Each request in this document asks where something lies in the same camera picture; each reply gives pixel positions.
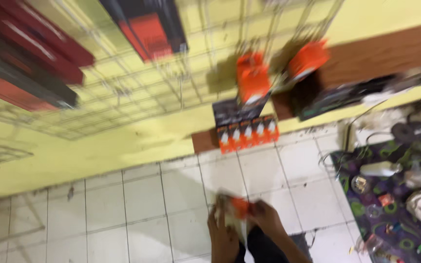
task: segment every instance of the white tile floor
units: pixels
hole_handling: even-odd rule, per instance
[[[310,129],[229,155],[217,150],[80,180],[69,201],[70,184],[28,194],[47,228],[1,243],[0,263],[208,263],[207,204],[219,189],[271,203],[285,230],[307,232],[309,244],[316,234],[315,263],[368,263],[348,255],[359,231],[334,173],[319,165],[336,140],[335,127]],[[0,203],[0,238],[37,222],[21,196]]]

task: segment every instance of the black pants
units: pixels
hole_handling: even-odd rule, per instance
[[[246,248],[241,242],[239,247],[235,263],[244,263]],[[248,250],[254,258],[254,263],[289,263],[282,250],[258,226],[249,232]]]

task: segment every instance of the yellow wall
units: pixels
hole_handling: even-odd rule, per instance
[[[214,0],[212,3],[215,5],[213,7],[216,8],[215,10],[220,10],[220,7],[221,10],[231,13],[231,9],[229,11],[229,8],[225,7],[225,0]],[[181,10],[186,30],[193,24],[193,19],[197,16],[193,8],[186,6],[185,10]],[[282,25],[286,22],[284,19],[288,21],[290,17],[283,17]],[[63,27],[61,21],[57,21],[57,23]],[[333,45],[419,24],[421,24],[421,1],[346,0],[326,37],[329,39],[328,43]],[[250,33],[257,31],[258,28],[253,25]],[[191,50],[199,49],[199,45],[190,40]],[[401,105],[419,98],[421,98],[421,87],[391,99],[381,108]],[[287,120],[280,122],[279,128],[281,132],[288,132],[343,117],[351,117],[364,110],[365,107],[357,106],[329,112],[322,117],[316,117],[306,122],[298,122],[295,119]],[[269,103],[264,112],[271,111]],[[213,126],[214,120],[210,105],[130,124],[78,141],[66,141],[0,122],[1,145],[34,153],[33,157],[1,165],[0,196],[67,182],[110,170],[192,154],[193,145],[190,135]]]

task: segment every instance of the white plastic bottle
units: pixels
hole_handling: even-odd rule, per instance
[[[402,165],[390,161],[364,164],[360,167],[360,173],[364,176],[393,176],[400,171]]]

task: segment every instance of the hand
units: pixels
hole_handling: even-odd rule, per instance
[[[269,237],[285,234],[279,214],[263,200],[258,200],[249,207],[249,220],[257,224]]]
[[[214,206],[207,219],[212,244],[212,263],[233,263],[239,252],[238,234],[234,228],[225,227],[223,209],[220,209],[219,224],[217,224],[215,221],[216,210],[217,207]]]

